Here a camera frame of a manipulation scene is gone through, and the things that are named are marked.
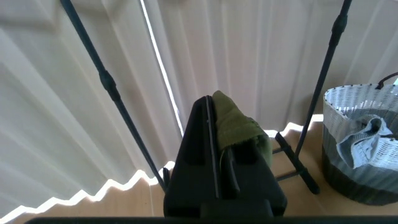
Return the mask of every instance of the blue cloth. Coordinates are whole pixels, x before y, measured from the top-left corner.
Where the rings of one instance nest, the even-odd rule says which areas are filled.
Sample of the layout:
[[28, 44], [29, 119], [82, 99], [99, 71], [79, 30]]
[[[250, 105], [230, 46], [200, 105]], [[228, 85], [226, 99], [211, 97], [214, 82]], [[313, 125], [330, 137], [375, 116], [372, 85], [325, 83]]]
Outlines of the blue cloth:
[[376, 115], [364, 115], [352, 120], [348, 127], [342, 127], [337, 139], [337, 151], [351, 168], [369, 164], [376, 156], [379, 139], [392, 134], [386, 122]]

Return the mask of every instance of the white curtain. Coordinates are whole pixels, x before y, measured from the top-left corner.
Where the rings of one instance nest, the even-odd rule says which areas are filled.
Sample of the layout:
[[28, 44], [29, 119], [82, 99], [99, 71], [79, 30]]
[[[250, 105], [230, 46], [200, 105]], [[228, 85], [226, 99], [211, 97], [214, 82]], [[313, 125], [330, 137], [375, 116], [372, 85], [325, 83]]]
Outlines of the white curtain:
[[[171, 93], [182, 127], [217, 89], [264, 129], [303, 123], [341, 0], [144, 3], [159, 52], [140, 1], [73, 1], [158, 169], [182, 138]], [[398, 70], [397, 11], [353, 1], [325, 90]], [[0, 217], [153, 177], [58, 1], [0, 1], [0, 28]]]

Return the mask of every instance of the black pole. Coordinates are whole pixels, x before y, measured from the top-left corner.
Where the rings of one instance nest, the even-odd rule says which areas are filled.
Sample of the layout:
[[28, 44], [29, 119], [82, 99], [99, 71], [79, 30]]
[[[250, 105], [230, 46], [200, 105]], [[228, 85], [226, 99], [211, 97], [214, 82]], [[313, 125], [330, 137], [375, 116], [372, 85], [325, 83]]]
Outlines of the black pole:
[[99, 79], [101, 80], [102, 85], [104, 86], [105, 90], [108, 91], [109, 96], [111, 97], [114, 104], [118, 108], [120, 115], [123, 117], [124, 122], [126, 123], [127, 127], [129, 128], [132, 136], [136, 140], [139, 149], [141, 150], [142, 154], [144, 155], [146, 161], [148, 162], [150, 169], [156, 176], [156, 179], [159, 181], [159, 184], [162, 187], [163, 191], [166, 191], [166, 186], [165, 186], [162, 178], [160, 177], [159, 173], [157, 172], [155, 163], [152, 160], [152, 158], [150, 157], [149, 152], [148, 152], [147, 148], [145, 147], [145, 144], [142, 141], [136, 126], [132, 122], [132, 120], [129, 116], [129, 113], [127, 112], [127, 109], [124, 106], [122, 99], [120, 98], [120, 94], [118, 92], [118, 89], [116, 88], [116, 83], [113, 80], [112, 76], [109, 74], [109, 72], [105, 69], [105, 66], [102, 63], [97, 51], [95, 50], [94, 45], [91, 42], [86, 29], [84, 28], [83, 24], [81, 23], [79, 15], [77, 14], [75, 8], [73, 7], [73, 4], [70, 2], [70, 0], [61, 0], [61, 4], [62, 4], [65, 12], [68, 14], [70, 21], [72, 22], [73, 26], [75, 27], [76, 32], [79, 35], [80, 40], [83, 42], [83, 45], [85, 46], [88, 54], [90, 55], [95, 67], [97, 68], [97, 71], [99, 73]]
[[338, 45], [338, 42], [340, 41], [341, 34], [344, 32], [344, 29], [346, 28], [347, 25], [347, 13], [349, 6], [351, 5], [352, 0], [344, 0], [343, 6], [341, 7], [340, 14], [336, 18], [335, 23], [333, 24], [333, 28], [331, 29], [331, 37], [329, 41], [329, 48], [328, 51], [326, 52], [325, 60], [323, 61], [322, 69], [319, 74], [318, 82], [315, 87], [315, 91], [313, 92], [312, 100], [310, 107], [308, 109], [307, 113], [307, 120], [305, 121], [303, 131], [301, 132], [300, 135], [300, 140], [298, 141], [297, 148], [296, 148], [296, 156], [299, 156], [301, 148], [304, 144], [304, 139], [305, 136], [307, 135], [308, 127], [310, 126], [311, 122], [311, 117], [313, 115], [313, 112], [315, 111], [315, 106], [317, 105], [317, 101], [319, 98], [319, 95], [322, 90], [323, 83], [325, 82], [326, 75], [328, 74], [329, 66], [331, 63], [331, 60], [333, 58], [333, 54], [335, 53], [336, 47]]

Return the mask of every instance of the woven basket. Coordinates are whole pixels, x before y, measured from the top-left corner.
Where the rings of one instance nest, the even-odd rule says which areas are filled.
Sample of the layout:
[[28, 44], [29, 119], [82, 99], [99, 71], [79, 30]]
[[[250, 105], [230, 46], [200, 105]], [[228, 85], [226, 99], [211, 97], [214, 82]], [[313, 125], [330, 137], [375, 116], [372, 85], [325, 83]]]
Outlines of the woven basket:
[[398, 141], [380, 138], [376, 158], [356, 169], [341, 159], [336, 148], [339, 128], [365, 114], [382, 117], [393, 133], [398, 132], [398, 86], [375, 87], [341, 86], [325, 93], [322, 166], [326, 181], [339, 193], [368, 205], [385, 205], [398, 202]]

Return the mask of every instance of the curtain fold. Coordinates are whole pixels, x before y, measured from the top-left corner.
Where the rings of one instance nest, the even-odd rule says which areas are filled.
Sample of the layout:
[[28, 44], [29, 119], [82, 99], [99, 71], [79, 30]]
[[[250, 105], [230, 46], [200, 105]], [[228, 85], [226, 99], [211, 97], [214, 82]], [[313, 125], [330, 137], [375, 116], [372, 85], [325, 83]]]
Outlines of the curtain fold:
[[[142, 1], [164, 71], [140, 1], [72, 2], [158, 169], [178, 153], [175, 111], [184, 128], [216, 90], [264, 129], [303, 123], [342, 0]], [[397, 10], [353, 1], [324, 90], [398, 70]], [[58, 1], [0, 1], [0, 52], [0, 217], [153, 177]]]

